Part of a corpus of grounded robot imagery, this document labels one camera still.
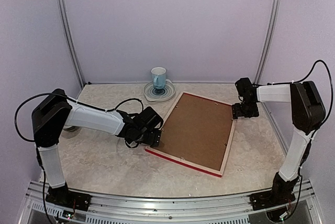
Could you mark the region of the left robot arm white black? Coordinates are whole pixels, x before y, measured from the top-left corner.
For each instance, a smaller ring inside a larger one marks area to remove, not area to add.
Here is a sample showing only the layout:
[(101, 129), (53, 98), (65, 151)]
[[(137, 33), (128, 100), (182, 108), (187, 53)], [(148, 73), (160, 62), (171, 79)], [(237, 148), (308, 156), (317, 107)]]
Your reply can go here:
[(118, 108), (102, 109), (84, 104), (55, 89), (33, 110), (33, 140), (37, 157), (49, 183), (48, 195), (61, 205), (73, 201), (59, 156), (59, 137), (64, 127), (80, 127), (106, 132), (123, 138), (126, 146), (159, 145), (164, 120), (152, 107), (129, 114)]

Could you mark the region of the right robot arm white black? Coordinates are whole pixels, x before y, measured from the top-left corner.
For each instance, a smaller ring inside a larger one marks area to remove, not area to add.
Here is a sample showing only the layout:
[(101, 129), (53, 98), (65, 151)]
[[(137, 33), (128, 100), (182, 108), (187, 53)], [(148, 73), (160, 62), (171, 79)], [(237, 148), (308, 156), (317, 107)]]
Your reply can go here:
[(253, 193), (250, 201), (254, 210), (287, 204), (295, 200), (294, 186), (301, 181), (300, 169), (309, 153), (314, 133), (326, 117), (326, 110), (313, 81), (256, 86), (243, 77), (235, 87), (241, 98), (232, 106), (232, 116), (252, 118), (259, 116), (258, 103), (289, 103), (293, 136), (283, 165), (275, 174), (269, 191)]

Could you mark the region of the striped ceramic plate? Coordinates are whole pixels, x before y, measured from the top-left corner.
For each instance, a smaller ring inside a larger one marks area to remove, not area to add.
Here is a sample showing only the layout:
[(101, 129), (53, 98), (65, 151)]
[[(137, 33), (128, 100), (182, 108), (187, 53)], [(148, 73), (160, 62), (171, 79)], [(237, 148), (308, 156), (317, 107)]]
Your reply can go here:
[(175, 86), (169, 79), (166, 79), (163, 89), (154, 88), (153, 82), (146, 84), (143, 88), (144, 97), (148, 102), (166, 102), (171, 100), (175, 93)]

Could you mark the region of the light blue ceramic mug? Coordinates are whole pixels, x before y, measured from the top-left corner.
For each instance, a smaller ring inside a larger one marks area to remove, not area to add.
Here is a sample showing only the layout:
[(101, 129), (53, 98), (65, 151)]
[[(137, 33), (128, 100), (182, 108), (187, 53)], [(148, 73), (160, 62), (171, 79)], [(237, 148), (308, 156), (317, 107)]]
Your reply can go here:
[(155, 67), (151, 70), (152, 83), (155, 89), (163, 89), (166, 83), (166, 69)]

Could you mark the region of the small green ceramic bowl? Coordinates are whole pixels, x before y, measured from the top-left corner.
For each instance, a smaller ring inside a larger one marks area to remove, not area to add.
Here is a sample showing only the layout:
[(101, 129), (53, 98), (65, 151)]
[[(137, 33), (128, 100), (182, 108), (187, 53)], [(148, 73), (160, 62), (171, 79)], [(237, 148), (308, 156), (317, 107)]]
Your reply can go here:
[(75, 132), (75, 131), (79, 130), (79, 127), (70, 126), (70, 127), (67, 127), (67, 128), (63, 128), (63, 130), (66, 131), (66, 132)]

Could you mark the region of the right aluminium corner post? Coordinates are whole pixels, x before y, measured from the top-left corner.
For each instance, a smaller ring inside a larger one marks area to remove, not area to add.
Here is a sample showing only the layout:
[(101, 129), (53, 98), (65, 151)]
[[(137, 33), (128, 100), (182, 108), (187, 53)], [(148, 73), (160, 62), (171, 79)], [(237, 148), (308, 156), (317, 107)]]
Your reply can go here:
[(280, 8), (281, 0), (272, 0), (269, 22), (265, 34), (265, 40), (261, 51), (260, 61), (256, 70), (254, 84), (259, 84), (265, 70), (266, 62), (269, 57), (269, 51), (276, 27), (277, 15)]

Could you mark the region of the aluminium corner post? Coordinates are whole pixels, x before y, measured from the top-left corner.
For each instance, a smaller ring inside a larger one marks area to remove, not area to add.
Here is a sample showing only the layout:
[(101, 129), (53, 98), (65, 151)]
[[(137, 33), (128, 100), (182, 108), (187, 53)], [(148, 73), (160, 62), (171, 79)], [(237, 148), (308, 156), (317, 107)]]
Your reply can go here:
[(72, 65), (74, 67), (75, 71), (75, 76), (77, 78), (77, 81), (79, 83), (80, 88), (83, 88), (85, 86), (85, 79), (84, 75), (82, 73), (82, 69), (79, 63), (79, 59), (77, 57), (76, 51), (75, 51), (75, 46), (73, 42), (73, 37), (71, 34), (71, 29), (70, 29), (70, 24), (67, 16), (67, 11), (66, 11), (66, 4), (65, 0), (57, 0), (58, 4), (58, 9), (60, 13), (60, 19), (61, 19), (61, 24), (65, 36), (65, 41), (69, 50), (70, 54), (70, 59), (72, 62)]
[(280, 8), (281, 0), (272, 0), (269, 22), (265, 34), (265, 40), (261, 51), (260, 61), (256, 70), (254, 84), (259, 84), (265, 70), (266, 62), (269, 57), (269, 51), (276, 27), (277, 15)]

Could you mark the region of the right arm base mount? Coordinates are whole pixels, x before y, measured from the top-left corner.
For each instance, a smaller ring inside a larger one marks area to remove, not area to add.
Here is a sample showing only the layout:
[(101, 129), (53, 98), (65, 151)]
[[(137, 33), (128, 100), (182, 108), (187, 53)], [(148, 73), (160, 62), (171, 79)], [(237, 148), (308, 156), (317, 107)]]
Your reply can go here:
[(273, 222), (281, 221), (288, 215), (291, 203), (296, 199), (293, 193), (296, 181), (273, 181), (272, 188), (267, 191), (253, 193), (250, 202), (254, 211), (285, 205), (284, 208), (274, 209), (267, 216)]

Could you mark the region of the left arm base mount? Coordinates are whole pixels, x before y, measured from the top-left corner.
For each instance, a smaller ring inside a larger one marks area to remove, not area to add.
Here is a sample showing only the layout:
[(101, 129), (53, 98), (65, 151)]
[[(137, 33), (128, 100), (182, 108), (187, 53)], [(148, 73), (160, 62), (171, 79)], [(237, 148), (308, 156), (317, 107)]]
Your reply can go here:
[(73, 210), (88, 211), (92, 196), (89, 194), (68, 191), (66, 194), (47, 193), (46, 201), (48, 203), (71, 208)]

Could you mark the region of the aluminium front rail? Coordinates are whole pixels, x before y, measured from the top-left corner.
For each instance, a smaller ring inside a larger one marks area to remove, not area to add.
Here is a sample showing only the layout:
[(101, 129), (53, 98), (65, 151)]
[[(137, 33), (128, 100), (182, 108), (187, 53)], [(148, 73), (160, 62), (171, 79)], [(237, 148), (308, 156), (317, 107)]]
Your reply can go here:
[(48, 187), (31, 181), (16, 223), (270, 223), (281, 207), (253, 210), (251, 192), (208, 197), (147, 198), (90, 193), (87, 211), (42, 202)]

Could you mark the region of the left aluminium corner post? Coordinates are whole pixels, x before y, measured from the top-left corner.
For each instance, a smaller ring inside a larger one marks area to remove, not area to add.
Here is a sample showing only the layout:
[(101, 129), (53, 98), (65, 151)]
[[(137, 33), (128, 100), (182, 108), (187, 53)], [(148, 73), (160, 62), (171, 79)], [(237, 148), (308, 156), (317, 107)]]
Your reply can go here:
[(84, 75), (82, 73), (82, 69), (79, 63), (79, 59), (77, 57), (76, 51), (75, 51), (75, 46), (73, 42), (73, 37), (71, 34), (71, 29), (70, 29), (70, 24), (67, 16), (67, 11), (66, 11), (66, 4), (65, 0), (57, 0), (58, 4), (58, 9), (60, 13), (60, 19), (61, 19), (61, 24), (65, 36), (65, 41), (69, 50), (70, 54), (70, 59), (72, 62), (72, 65), (74, 67), (75, 71), (75, 76), (77, 78), (77, 81), (79, 83), (80, 88), (83, 88), (85, 86), (85, 79)]

